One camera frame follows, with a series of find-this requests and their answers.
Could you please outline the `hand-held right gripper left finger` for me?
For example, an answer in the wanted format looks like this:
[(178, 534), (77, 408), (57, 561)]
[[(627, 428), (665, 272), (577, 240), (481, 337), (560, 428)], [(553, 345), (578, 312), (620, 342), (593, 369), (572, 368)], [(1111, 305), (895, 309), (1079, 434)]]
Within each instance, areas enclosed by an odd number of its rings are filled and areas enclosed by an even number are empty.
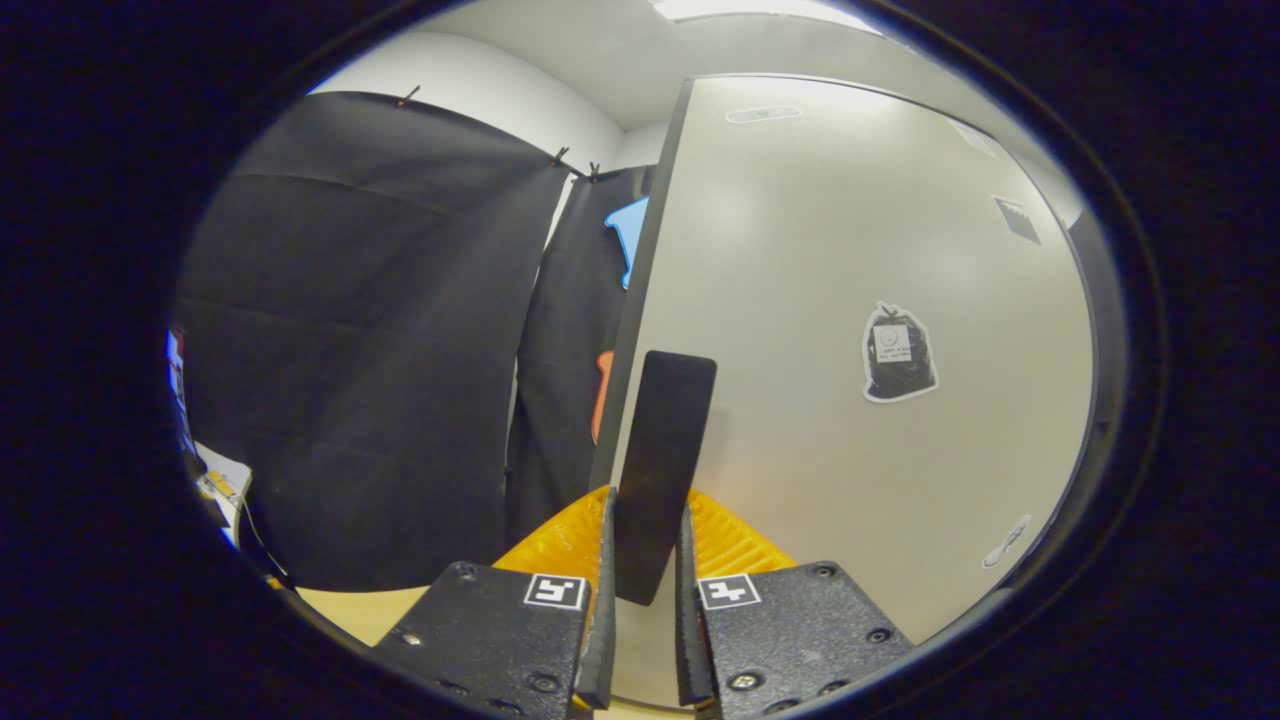
[(607, 708), (614, 497), (608, 486), (588, 492), (490, 565), (451, 564), (371, 659), (486, 719), (590, 719)]

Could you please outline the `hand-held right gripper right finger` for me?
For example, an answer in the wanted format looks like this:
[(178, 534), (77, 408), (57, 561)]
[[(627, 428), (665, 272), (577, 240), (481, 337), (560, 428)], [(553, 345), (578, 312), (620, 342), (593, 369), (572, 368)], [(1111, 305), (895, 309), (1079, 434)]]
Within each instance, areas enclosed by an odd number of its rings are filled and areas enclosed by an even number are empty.
[(675, 551), (678, 701), (699, 719), (764, 719), (844, 691), (913, 651), (836, 562), (800, 564), (709, 495)]

